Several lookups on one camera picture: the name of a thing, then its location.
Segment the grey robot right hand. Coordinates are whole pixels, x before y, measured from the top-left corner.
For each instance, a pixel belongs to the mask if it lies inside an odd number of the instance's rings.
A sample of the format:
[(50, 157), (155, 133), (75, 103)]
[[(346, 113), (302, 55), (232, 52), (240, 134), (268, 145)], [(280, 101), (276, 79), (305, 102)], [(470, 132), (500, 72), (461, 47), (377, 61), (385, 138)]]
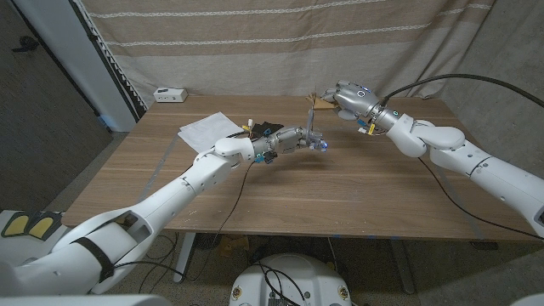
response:
[(380, 131), (387, 132), (401, 117), (398, 111), (382, 106), (370, 89), (354, 82), (338, 81), (336, 87), (327, 89), (320, 98), (337, 105), (337, 114), (342, 119), (361, 119)]

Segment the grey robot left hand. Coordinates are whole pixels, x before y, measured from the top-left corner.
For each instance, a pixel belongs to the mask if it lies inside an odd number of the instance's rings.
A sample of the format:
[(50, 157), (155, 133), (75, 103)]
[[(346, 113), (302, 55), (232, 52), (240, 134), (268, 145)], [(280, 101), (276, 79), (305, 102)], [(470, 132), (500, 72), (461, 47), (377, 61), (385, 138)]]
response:
[(305, 127), (283, 127), (252, 142), (255, 155), (274, 152), (289, 154), (309, 147), (311, 150), (326, 151), (328, 143), (322, 134)]

